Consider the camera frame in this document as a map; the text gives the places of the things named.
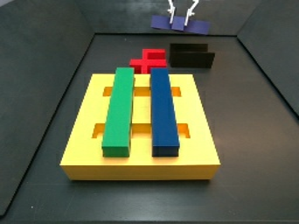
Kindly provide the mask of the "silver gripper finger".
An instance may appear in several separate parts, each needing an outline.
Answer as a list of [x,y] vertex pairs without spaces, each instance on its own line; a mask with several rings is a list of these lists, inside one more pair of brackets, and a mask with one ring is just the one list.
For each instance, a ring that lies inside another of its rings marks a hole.
[[186,12],[184,25],[188,25],[190,17],[192,17],[195,15],[194,10],[195,10],[199,2],[200,2],[200,0],[192,0],[192,5]]
[[171,18],[170,18],[170,24],[174,23],[174,15],[175,15],[175,6],[174,6],[174,0],[167,0],[168,1],[168,13],[171,15]]

